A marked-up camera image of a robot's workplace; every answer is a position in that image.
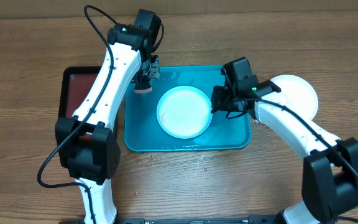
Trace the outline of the white plate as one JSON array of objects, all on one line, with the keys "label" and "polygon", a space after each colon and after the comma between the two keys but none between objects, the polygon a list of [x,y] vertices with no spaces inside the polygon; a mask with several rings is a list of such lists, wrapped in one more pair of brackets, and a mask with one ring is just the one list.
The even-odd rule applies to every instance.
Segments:
[{"label": "white plate", "polygon": [[304,118],[312,120],[318,111],[318,96],[314,88],[303,78],[295,75],[279,75],[272,78],[281,88],[294,110]]}]

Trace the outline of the light blue plate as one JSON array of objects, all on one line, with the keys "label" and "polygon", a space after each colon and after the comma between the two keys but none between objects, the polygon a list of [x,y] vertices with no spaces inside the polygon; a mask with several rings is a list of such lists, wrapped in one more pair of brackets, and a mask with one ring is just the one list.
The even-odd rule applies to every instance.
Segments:
[{"label": "light blue plate", "polygon": [[211,121],[211,101],[204,92],[192,86],[177,86],[160,98],[157,121],[169,135],[190,139],[207,130]]}]

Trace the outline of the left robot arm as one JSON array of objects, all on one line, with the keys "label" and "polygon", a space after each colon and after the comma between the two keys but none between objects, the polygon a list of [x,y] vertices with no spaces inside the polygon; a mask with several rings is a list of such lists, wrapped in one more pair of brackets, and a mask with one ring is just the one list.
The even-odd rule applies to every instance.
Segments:
[{"label": "left robot arm", "polygon": [[129,84],[136,93],[152,91],[150,81],[159,78],[158,49],[164,34],[156,13],[141,9],[133,24],[116,23],[102,40],[106,55],[90,91],[67,118],[59,111],[55,125],[62,167],[81,190],[85,217],[80,223],[116,223],[111,179],[121,150],[114,135],[116,116]]}]

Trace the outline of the green and red sponge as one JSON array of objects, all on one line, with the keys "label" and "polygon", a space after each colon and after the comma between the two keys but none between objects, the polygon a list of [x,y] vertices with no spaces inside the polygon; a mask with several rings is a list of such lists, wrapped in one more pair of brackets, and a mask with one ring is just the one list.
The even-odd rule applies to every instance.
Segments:
[{"label": "green and red sponge", "polygon": [[149,82],[141,82],[135,85],[134,92],[137,94],[146,94],[152,91],[152,85]]}]

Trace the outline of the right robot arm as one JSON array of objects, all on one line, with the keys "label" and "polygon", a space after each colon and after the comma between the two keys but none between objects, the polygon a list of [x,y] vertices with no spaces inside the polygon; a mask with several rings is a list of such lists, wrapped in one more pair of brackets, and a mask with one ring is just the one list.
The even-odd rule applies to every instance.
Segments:
[{"label": "right robot arm", "polygon": [[313,118],[314,88],[295,75],[260,82],[245,58],[223,65],[222,86],[212,93],[212,111],[228,119],[249,115],[273,130],[303,163],[302,200],[276,215],[249,216],[248,223],[337,223],[358,207],[358,140],[341,139]]}]

